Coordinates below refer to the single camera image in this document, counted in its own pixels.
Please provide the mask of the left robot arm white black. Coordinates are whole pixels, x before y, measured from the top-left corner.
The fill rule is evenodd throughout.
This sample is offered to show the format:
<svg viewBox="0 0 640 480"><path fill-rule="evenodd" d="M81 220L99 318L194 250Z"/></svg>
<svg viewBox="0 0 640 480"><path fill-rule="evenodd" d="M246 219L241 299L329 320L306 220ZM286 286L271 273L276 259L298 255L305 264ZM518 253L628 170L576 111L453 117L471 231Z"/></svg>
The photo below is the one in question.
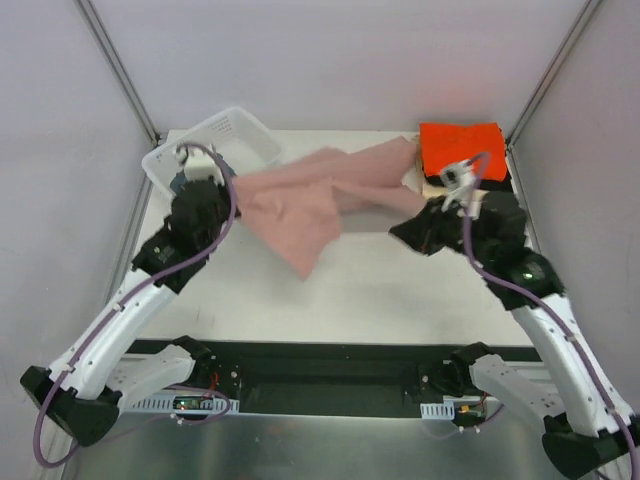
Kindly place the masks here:
<svg viewBox="0 0 640 480"><path fill-rule="evenodd" d="M121 412L174 384L199 389L218 375L212 352L184 335L129 370L121 357L145 325L206 265L237 216L231 182L188 181L161 228L134 257L117 294L87 330L47 367L30 366L20 384L38 407L36 425L52 420L80 447L111 430Z"/></svg>

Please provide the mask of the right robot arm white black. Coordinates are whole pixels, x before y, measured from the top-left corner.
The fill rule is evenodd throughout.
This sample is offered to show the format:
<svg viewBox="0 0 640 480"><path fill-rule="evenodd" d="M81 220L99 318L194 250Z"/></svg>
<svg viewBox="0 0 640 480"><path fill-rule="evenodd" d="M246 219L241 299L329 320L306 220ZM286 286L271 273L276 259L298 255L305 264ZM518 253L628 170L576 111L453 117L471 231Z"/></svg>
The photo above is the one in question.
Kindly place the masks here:
<svg viewBox="0 0 640 480"><path fill-rule="evenodd" d="M428 383L444 395L478 390L496 398L540 435L548 459L567 479L599 474L623 457L636 479L639 416L599 366L552 264L527 247L526 224L514 195L490 192L475 205L432 198L389 233L418 254L449 249L465 256L534 345L555 394L482 342L454 351L429 373Z"/></svg>

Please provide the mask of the pink t shirt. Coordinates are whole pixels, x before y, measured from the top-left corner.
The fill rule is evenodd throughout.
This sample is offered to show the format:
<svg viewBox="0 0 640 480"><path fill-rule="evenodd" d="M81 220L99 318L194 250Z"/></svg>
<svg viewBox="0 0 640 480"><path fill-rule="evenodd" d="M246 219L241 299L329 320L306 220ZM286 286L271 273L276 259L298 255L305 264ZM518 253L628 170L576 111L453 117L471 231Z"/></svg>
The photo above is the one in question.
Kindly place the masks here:
<svg viewBox="0 0 640 480"><path fill-rule="evenodd" d="M346 153L323 148L276 169L233 179L241 222L306 279L342 233L341 215L380 207L401 219L426 203L403 184L417 145L402 137Z"/></svg>

